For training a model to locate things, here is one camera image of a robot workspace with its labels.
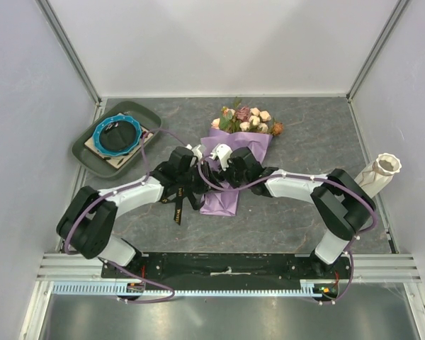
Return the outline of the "aluminium frame post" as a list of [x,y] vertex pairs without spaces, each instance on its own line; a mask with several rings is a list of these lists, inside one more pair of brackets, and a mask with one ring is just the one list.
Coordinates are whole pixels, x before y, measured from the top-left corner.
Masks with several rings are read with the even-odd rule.
[[46,21],[50,25],[52,32],[55,34],[55,37],[57,38],[62,49],[64,50],[65,55],[73,66],[74,71],[81,79],[81,82],[84,85],[84,88],[86,89],[88,95],[96,103],[96,105],[99,105],[101,103],[101,96],[98,94],[91,78],[87,74],[83,63],[81,62],[71,40],[69,39],[65,29],[63,28],[61,20],[55,13],[52,4],[48,0],[35,0],[35,2],[40,8]]
[[391,10],[390,15],[385,21],[384,26],[382,27],[378,37],[376,38],[373,46],[368,53],[362,67],[358,71],[356,78],[354,79],[350,89],[346,94],[346,99],[351,103],[356,96],[358,90],[361,88],[363,82],[366,80],[367,75],[373,68],[373,65],[377,61],[380,53],[383,51],[386,43],[390,39],[394,29],[396,28],[398,22],[403,16],[408,5],[410,5],[410,0],[397,0],[394,8]]

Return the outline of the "dark green tray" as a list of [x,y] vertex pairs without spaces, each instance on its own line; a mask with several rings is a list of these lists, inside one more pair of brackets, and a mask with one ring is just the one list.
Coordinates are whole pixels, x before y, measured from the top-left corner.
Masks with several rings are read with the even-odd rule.
[[75,159],[103,179],[117,179],[141,157],[141,146],[156,140],[164,121],[134,102],[121,101],[88,127],[72,145]]

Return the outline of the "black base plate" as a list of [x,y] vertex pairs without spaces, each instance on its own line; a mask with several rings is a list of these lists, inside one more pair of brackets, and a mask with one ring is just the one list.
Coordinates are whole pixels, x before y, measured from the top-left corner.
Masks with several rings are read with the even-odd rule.
[[309,255],[149,252],[125,269],[174,290],[294,290],[302,280],[351,275],[349,258],[323,266]]

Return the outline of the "white ceramic vase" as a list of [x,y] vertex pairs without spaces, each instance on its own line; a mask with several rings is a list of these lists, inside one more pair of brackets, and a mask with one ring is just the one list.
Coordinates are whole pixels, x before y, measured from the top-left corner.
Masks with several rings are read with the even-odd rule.
[[391,182],[401,168],[401,161],[395,155],[382,153],[355,177],[355,182],[370,198],[373,198]]

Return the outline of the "right aluminium frame post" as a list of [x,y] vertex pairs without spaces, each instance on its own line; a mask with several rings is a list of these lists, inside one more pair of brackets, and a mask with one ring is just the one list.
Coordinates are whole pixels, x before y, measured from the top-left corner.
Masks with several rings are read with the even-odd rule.
[[350,89],[346,94],[346,99],[351,103],[356,96],[358,90],[361,88],[363,82],[366,80],[367,75],[373,68],[373,65],[377,61],[380,53],[383,51],[386,43],[390,39],[394,29],[396,28],[398,22],[403,16],[408,5],[410,5],[410,0],[397,0],[394,8],[391,10],[390,15],[385,21],[384,26],[382,27],[378,37],[376,38],[373,46],[368,53],[362,67],[358,71],[356,78],[354,79]]

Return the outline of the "black ribbon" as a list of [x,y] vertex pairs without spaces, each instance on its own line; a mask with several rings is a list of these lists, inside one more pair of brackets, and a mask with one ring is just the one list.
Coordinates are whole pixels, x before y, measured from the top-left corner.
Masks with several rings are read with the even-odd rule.
[[178,175],[180,174],[175,175],[174,178],[161,181],[164,190],[159,201],[163,204],[174,204],[174,222],[179,225],[181,224],[184,200],[188,200],[194,211],[199,211],[205,204],[203,196],[206,193],[198,195],[183,189],[177,184]]

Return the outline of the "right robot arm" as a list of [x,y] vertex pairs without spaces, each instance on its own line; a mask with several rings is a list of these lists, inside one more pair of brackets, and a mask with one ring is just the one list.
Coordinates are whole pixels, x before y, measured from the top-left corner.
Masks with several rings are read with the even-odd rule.
[[234,190],[249,189],[257,196],[289,198],[313,204],[327,228],[312,252],[310,270],[317,278],[328,278],[336,261],[372,220],[377,222],[372,198],[343,169],[330,174],[307,175],[277,167],[264,167],[248,147],[232,150],[219,144],[212,152],[221,174]]

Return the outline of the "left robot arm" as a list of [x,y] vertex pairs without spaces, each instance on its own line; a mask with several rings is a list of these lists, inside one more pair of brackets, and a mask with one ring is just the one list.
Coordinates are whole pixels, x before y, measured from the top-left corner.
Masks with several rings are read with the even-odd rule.
[[117,264],[125,278],[135,278],[141,271],[141,252],[125,240],[113,236],[115,219],[143,205],[174,203],[174,221],[181,223],[183,200],[194,210],[203,203],[200,195],[207,191],[196,164],[206,147],[177,147],[167,161],[147,176],[114,188],[95,190],[84,186],[75,195],[61,217],[56,231],[66,247],[85,259],[103,259]]

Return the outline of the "purple flower bouquet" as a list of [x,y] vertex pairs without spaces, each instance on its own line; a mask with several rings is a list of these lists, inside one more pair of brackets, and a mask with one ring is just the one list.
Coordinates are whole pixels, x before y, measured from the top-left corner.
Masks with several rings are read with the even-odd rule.
[[202,198],[200,213],[231,217],[236,215],[240,186],[258,178],[272,139],[284,130],[268,111],[242,105],[236,98],[222,107],[210,124],[207,137],[201,139],[208,156],[202,171],[207,179],[224,191],[213,190]]

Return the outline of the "aluminium front rail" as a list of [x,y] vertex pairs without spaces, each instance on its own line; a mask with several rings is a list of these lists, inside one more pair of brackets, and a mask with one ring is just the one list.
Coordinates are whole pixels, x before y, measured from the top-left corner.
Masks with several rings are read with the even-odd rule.
[[[113,282],[101,276],[102,262],[81,255],[44,254],[37,281]],[[419,283],[414,258],[410,254],[356,254],[353,256],[355,283]]]

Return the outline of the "blue rimmed black plate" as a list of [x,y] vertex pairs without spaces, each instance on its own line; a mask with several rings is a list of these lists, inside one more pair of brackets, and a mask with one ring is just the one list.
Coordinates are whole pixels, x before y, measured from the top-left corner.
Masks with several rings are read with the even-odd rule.
[[140,123],[132,116],[118,114],[99,123],[93,134],[93,145],[107,157],[129,154],[138,146],[142,136]]

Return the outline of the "left aluminium frame post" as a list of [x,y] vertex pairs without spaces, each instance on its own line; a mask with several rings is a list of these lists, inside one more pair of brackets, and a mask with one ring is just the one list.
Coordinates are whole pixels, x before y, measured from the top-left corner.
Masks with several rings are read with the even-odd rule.
[[57,38],[62,49],[64,50],[65,55],[73,66],[74,71],[81,79],[81,82],[84,85],[84,88],[86,89],[88,95],[96,103],[96,105],[99,105],[101,103],[101,96],[98,94],[91,78],[87,74],[83,63],[81,62],[71,40],[69,39],[65,29],[63,28],[61,20],[55,13],[52,4],[48,0],[35,0],[35,2],[40,8],[46,21],[50,25],[52,32],[55,34],[55,37]]

